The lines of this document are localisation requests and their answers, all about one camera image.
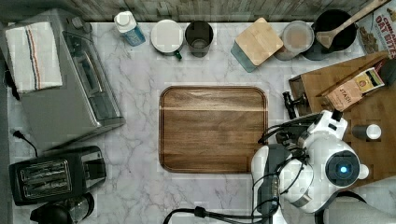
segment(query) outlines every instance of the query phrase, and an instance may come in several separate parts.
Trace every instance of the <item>bottle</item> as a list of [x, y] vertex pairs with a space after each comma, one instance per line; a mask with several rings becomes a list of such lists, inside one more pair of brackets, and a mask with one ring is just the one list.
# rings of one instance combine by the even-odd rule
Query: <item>bottle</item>
[[125, 37], [130, 45], [138, 46], [146, 41], [146, 38], [143, 36], [143, 33], [139, 28], [139, 25], [134, 20], [132, 12], [125, 11], [119, 13], [114, 18], [114, 22], [116, 23], [121, 35]]

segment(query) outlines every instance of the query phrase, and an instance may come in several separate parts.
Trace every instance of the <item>marble countertop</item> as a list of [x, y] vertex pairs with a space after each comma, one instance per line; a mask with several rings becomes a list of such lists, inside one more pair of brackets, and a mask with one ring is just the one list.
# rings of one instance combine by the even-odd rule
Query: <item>marble countertop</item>
[[[113, 23], [92, 24], [93, 40], [126, 124], [73, 145], [97, 145], [106, 160], [106, 183], [93, 193], [95, 210], [81, 222], [84, 224], [160, 224], [173, 209], [196, 205], [223, 213], [249, 213], [250, 175], [174, 174], [161, 167], [158, 160], [161, 93], [169, 86], [178, 85], [258, 87], [268, 98], [268, 123], [272, 126], [289, 120], [282, 92], [290, 90], [290, 78], [363, 55], [356, 40], [348, 49], [335, 52], [324, 61], [312, 62], [297, 56], [281, 62], [271, 57], [252, 73], [247, 73], [230, 50], [236, 36], [250, 23], [212, 23], [215, 36], [209, 53], [204, 58], [196, 58], [184, 46], [181, 62], [176, 57], [161, 55], [151, 46], [149, 33], [154, 23], [140, 25], [147, 41], [131, 47], [120, 37]], [[183, 29], [187, 27], [187, 23], [180, 25]], [[272, 25], [280, 34], [286, 23]], [[9, 98], [10, 129], [29, 133], [21, 104]], [[12, 163], [34, 156], [25, 142], [9, 138]], [[36, 206], [13, 206], [14, 223], [30, 223], [30, 212]], [[174, 224], [214, 221], [191, 215], [177, 215], [172, 220]]]

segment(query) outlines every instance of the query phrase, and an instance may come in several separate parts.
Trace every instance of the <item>striped towel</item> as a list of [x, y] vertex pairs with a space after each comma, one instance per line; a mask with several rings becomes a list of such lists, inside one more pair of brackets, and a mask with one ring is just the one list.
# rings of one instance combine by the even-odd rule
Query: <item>striped towel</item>
[[55, 39], [49, 22], [6, 30], [18, 92], [62, 86]]

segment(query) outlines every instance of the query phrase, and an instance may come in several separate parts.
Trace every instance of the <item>label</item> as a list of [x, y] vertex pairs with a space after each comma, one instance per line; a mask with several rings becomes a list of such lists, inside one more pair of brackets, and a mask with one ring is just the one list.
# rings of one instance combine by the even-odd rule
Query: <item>label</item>
[[146, 38], [143, 36], [142, 31], [140, 30], [138, 25], [136, 25], [134, 29], [123, 33], [123, 36], [132, 46], [141, 45], [146, 41]]
[[396, 1], [361, 19], [359, 27], [359, 40], [367, 54], [387, 50], [396, 58]]
[[332, 103], [335, 109], [344, 111], [358, 102], [362, 98], [362, 95], [358, 84], [354, 79], [351, 79], [326, 95], [326, 98]]

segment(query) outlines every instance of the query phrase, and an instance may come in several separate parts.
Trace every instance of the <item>wooden utensil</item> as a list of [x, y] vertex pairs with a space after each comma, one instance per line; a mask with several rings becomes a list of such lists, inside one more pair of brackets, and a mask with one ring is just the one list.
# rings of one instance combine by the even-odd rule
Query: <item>wooden utensil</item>
[[360, 10], [358, 13], [353, 15], [349, 20], [345, 21], [337, 28], [331, 31], [317, 32], [318, 42], [320, 42], [320, 44], [323, 45], [325, 48], [329, 49], [330, 46], [332, 45], [332, 41], [334, 40], [335, 36], [338, 35], [338, 33], [343, 31], [350, 24], [353, 24], [355, 21], [360, 20], [361, 18], [372, 12], [374, 9], [386, 4], [389, 1], [390, 0], [374, 0], [373, 2], [371, 2], [369, 5], [364, 7], [362, 10]]

